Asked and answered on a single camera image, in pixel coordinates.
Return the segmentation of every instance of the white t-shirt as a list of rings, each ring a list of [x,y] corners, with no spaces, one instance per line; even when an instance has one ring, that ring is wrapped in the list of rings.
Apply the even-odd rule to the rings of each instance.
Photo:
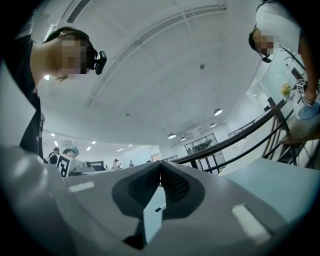
[[[280,3],[271,2],[262,5],[256,12],[255,21],[263,36],[274,36],[275,46],[278,46],[278,43],[298,52],[301,28]]]

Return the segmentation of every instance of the desk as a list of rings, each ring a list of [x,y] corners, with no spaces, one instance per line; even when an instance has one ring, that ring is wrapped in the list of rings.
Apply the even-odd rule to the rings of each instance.
[[[298,220],[309,211],[320,185],[318,170],[263,158],[222,177],[262,199],[287,223]]]
[[[300,119],[295,121],[279,144],[296,144],[320,139],[320,114],[311,119]]]

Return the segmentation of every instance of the black and white sign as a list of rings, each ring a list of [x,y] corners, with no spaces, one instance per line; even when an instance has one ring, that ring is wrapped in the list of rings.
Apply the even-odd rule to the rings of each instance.
[[[65,157],[64,155],[60,155],[56,166],[58,167],[58,170],[60,171],[62,177],[69,176],[69,165],[70,159],[68,157]]]
[[[300,94],[304,95],[307,88],[307,81],[304,79],[299,79],[296,83],[296,88]]]

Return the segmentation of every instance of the neck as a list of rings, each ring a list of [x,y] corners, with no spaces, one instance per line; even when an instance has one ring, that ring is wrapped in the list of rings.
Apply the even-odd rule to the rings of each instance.
[[[35,83],[35,91],[37,90],[38,83],[44,76],[55,76],[51,68],[51,51],[52,46],[50,43],[34,43],[32,46],[30,68]]]

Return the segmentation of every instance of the person in background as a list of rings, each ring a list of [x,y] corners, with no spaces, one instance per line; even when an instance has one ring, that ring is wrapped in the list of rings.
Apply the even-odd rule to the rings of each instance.
[[[64,151],[62,151],[62,154],[67,155],[67,153],[70,151],[70,148],[66,148]]]
[[[118,169],[118,159],[114,159],[112,163],[112,170]]]
[[[45,161],[48,164],[56,165],[58,162],[59,152],[60,152],[60,149],[58,147],[55,147],[53,151],[49,154],[48,158],[45,159]]]
[[[75,159],[79,155],[79,150],[75,147],[72,146],[70,147],[70,150],[66,153],[67,157]]]
[[[299,24],[289,11],[275,0],[262,1],[256,10],[255,21],[256,25],[248,39],[254,51],[268,57],[272,54],[274,43],[278,42],[301,55],[307,76],[307,88],[302,102],[309,107],[312,106],[317,98],[319,70]]]
[[[57,29],[43,43],[34,42],[34,14],[35,11],[15,38],[7,42],[4,61],[17,86],[35,108],[35,114],[19,146],[43,158],[39,137],[44,119],[42,120],[38,84],[47,75],[62,81],[75,74],[86,74],[94,70],[96,50],[86,33],[72,27]]]

